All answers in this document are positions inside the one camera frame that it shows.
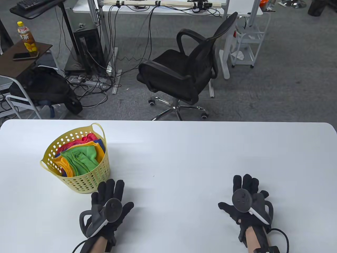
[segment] white cart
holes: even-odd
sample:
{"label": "white cart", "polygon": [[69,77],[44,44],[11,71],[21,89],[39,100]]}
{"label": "white cart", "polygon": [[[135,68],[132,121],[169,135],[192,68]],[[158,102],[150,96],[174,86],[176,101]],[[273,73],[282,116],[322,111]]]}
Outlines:
{"label": "white cart", "polygon": [[[268,14],[268,21],[266,28],[263,32],[260,31],[259,26],[256,24],[256,22],[253,22],[251,26],[249,26],[249,19],[250,17],[245,17],[245,25],[244,26],[238,26],[236,27],[236,44],[234,46],[234,49],[231,50],[231,53],[229,54],[232,67],[235,67],[237,64],[241,65],[250,65],[251,68],[254,67],[257,55],[260,51],[262,42],[265,38],[271,15],[268,12],[265,12],[264,14]],[[250,44],[258,44],[258,48],[256,51],[256,54],[254,55]],[[238,58],[239,51],[242,52],[244,58],[241,60]]]}

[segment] smartphone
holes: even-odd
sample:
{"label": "smartphone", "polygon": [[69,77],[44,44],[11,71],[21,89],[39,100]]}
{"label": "smartphone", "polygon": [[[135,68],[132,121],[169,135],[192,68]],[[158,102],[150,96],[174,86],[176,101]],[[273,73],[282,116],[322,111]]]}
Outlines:
{"label": "smartphone", "polygon": [[21,60],[31,60],[31,59],[35,59],[39,56],[39,52],[37,52],[36,56],[31,56],[29,54],[29,52],[25,52],[25,53],[17,53],[13,56],[13,60],[14,61],[21,61]]}

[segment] plastic laundry basket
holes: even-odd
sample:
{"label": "plastic laundry basket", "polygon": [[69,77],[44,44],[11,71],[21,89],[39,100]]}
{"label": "plastic laundry basket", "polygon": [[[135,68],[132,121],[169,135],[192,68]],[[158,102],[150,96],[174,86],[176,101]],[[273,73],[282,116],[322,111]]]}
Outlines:
{"label": "plastic laundry basket", "polygon": [[[96,133],[92,126],[97,125],[101,128],[103,132],[103,137]],[[105,146],[105,155],[99,165],[88,172],[87,174],[74,177],[63,177],[61,172],[61,167],[56,163],[53,163],[53,159],[56,155],[57,149],[62,145],[72,142],[76,139],[82,139],[89,133],[94,133],[97,138],[102,139]],[[85,126],[81,128],[76,128],[68,131],[54,140],[47,148],[42,160],[40,161],[41,166],[47,171],[54,174],[58,179],[64,182],[72,190],[78,193],[91,193],[97,190],[97,186],[100,182],[106,181],[110,176],[109,158],[108,158],[108,147],[106,145],[105,134],[103,128],[98,123],[93,123],[90,126]]]}

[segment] office chair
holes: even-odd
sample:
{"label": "office chair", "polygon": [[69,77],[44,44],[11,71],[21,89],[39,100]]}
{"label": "office chair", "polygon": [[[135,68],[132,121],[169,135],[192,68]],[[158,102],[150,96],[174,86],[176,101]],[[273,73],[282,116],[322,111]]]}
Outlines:
{"label": "office chair", "polygon": [[[218,66],[214,43],[217,38],[229,30],[232,31],[231,27],[234,25],[237,16],[238,13],[235,12],[228,17],[216,30],[214,36],[210,38],[205,38],[189,29],[182,29],[177,34],[180,52],[170,49],[154,60],[148,60],[139,65],[138,81],[146,84],[147,88],[154,93],[162,91],[173,97],[172,103],[156,96],[149,100],[149,104],[152,106],[155,105],[155,101],[160,101],[169,106],[169,109],[152,120],[159,120],[163,116],[175,112],[181,121],[181,109],[196,109],[202,112],[202,119],[208,117],[204,108],[192,105],[198,102],[200,92],[210,79],[217,77]],[[185,54],[181,43],[183,35],[187,35],[199,43],[189,56]],[[186,102],[189,106],[180,105],[180,101]]]}

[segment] floor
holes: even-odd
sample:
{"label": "floor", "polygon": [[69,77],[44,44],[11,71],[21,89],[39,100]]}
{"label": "floor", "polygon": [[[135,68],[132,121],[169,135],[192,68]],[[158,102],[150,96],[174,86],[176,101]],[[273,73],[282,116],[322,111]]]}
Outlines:
{"label": "floor", "polygon": [[[230,68],[231,78],[224,80],[222,74],[213,81],[215,97],[210,98],[208,88],[201,94],[199,106],[205,107],[210,113],[208,120],[213,121],[304,121],[328,122],[337,128],[337,51],[336,40],[337,13],[330,8],[323,11],[321,17],[307,14],[310,5],[304,9],[292,9],[275,5],[275,13],[269,31],[263,43],[260,55],[254,69],[248,66]],[[66,2],[73,6],[74,0]],[[16,34],[16,21],[19,17],[11,14],[8,9],[15,1],[0,0],[2,6],[0,17],[11,35],[13,41],[19,40]],[[59,18],[61,12],[56,10]],[[128,17],[121,15],[120,22],[127,22]],[[220,18],[207,17],[213,26],[205,29],[208,23],[193,17],[177,18],[179,25],[153,27],[155,36],[152,39],[152,55],[156,57],[167,49],[177,49],[174,34],[181,28],[190,28],[201,34],[213,33]],[[259,22],[265,22],[266,17],[260,17]],[[153,16],[153,24],[159,17]],[[53,52],[58,55],[60,30],[55,10],[49,10],[38,19],[25,21],[33,31],[36,40],[51,43]],[[136,27],[139,24],[128,23]],[[134,48],[134,33],[127,34],[127,29],[120,28],[117,44],[119,58],[131,56]],[[69,36],[66,41],[71,45]],[[147,41],[147,33],[142,33],[138,39],[135,58],[143,54]],[[186,47],[191,50],[194,44],[187,41]],[[220,48],[223,41],[218,41]],[[63,67],[68,59],[69,51],[62,37],[58,61]],[[135,66],[136,62],[117,61],[117,67],[123,70]],[[147,100],[153,94],[145,85],[137,82],[137,71],[122,76],[116,95],[109,92],[106,103],[91,109],[84,109],[78,116],[68,115],[68,119],[93,120],[150,120],[156,114],[165,110],[165,106],[157,104],[149,106]],[[84,105],[96,104],[104,95],[93,95],[82,102]],[[199,112],[182,112],[184,120],[201,120]],[[177,120],[175,115],[169,115],[165,120]]]}

